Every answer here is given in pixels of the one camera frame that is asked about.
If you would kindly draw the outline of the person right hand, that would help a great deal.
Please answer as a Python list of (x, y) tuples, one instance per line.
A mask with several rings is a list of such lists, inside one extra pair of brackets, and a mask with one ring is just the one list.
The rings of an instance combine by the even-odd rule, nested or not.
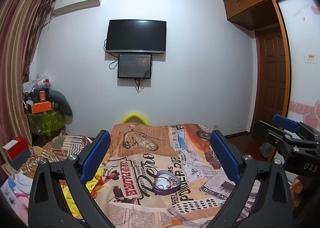
[(292, 207), (295, 209), (299, 206), (301, 201), (301, 192), (303, 190), (303, 183), (301, 181), (301, 177), (297, 176), (291, 184), (290, 193), (292, 199)]

